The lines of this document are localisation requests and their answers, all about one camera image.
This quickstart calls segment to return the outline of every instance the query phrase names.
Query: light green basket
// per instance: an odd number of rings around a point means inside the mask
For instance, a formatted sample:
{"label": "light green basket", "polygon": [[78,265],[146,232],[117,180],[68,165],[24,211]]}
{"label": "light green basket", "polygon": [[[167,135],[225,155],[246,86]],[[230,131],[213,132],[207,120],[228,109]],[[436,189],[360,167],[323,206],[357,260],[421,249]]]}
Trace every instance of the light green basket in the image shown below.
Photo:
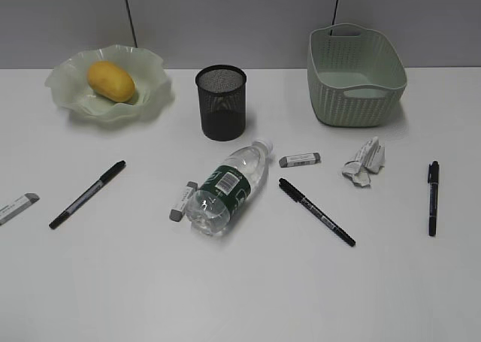
{"label": "light green basket", "polygon": [[312,32],[307,63],[314,113],[330,126],[382,124],[407,84],[387,37],[354,24]]}

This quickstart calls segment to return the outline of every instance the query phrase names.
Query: pen clip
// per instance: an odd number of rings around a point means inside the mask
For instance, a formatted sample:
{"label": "pen clip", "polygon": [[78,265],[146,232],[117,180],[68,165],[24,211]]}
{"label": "pen clip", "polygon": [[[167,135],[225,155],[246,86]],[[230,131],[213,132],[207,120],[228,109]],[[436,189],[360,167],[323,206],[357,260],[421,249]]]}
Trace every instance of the pen clip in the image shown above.
{"label": "pen clip", "polygon": [[431,179],[432,179],[432,177],[433,177],[432,167],[433,167],[433,166],[432,166],[431,164],[428,166],[428,183],[431,182]]}

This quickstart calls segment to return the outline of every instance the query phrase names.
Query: pen cap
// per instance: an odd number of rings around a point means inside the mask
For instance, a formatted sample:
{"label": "pen cap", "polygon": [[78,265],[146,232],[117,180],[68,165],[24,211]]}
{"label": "pen cap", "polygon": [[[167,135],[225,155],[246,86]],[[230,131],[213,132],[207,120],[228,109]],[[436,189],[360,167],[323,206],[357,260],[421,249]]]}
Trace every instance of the pen cap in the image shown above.
{"label": "pen cap", "polygon": [[291,183],[284,178],[279,179],[279,187],[287,193],[294,201],[300,201],[304,198],[304,194],[299,192]]}
{"label": "pen cap", "polygon": [[120,173],[121,170],[123,170],[125,167],[126,167],[126,163],[123,160],[118,163],[115,163],[112,168],[110,168],[108,171],[106,171],[100,176],[99,180],[101,180],[103,184],[107,184],[113,179],[113,177],[118,175],[118,173]]}
{"label": "pen cap", "polygon": [[429,165],[428,183],[439,183],[439,163],[436,160]]}

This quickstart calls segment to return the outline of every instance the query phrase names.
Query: green bottle label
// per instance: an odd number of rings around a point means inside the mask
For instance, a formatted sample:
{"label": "green bottle label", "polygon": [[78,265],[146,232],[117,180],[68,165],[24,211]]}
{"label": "green bottle label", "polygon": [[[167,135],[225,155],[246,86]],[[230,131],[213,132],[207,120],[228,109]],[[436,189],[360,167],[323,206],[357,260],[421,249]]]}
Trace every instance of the green bottle label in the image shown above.
{"label": "green bottle label", "polygon": [[219,198],[232,217],[249,196],[250,184],[236,168],[221,165],[202,184],[200,190]]}

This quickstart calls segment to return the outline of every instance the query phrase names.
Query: bottle cap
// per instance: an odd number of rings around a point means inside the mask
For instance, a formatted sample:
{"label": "bottle cap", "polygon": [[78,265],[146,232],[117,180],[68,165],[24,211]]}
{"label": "bottle cap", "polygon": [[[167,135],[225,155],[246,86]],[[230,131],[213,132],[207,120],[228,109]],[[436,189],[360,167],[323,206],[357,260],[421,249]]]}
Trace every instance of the bottle cap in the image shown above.
{"label": "bottle cap", "polygon": [[272,141],[270,141],[267,138],[257,138],[257,139],[254,140],[253,144],[254,143],[259,143],[259,144],[263,145],[265,147],[265,149],[268,150],[268,155],[271,154],[271,152],[274,148],[274,145],[272,144]]}

